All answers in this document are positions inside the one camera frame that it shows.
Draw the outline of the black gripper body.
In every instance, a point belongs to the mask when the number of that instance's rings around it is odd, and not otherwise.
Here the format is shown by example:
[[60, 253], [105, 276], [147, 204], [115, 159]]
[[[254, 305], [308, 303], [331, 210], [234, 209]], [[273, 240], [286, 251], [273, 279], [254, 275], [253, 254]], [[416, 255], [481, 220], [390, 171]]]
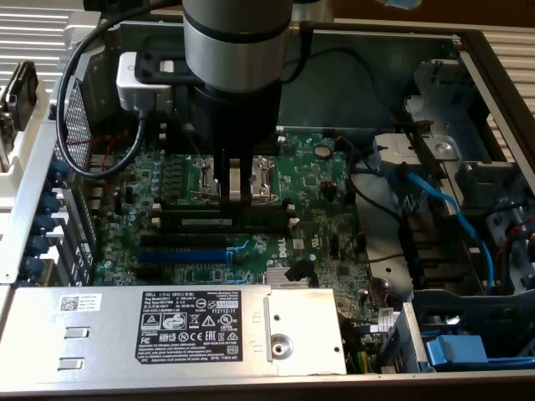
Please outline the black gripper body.
[[250, 150], [266, 139], [278, 122], [281, 83], [246, 93], [207, 85], [190, 89], [191, 123], [215, 150]]

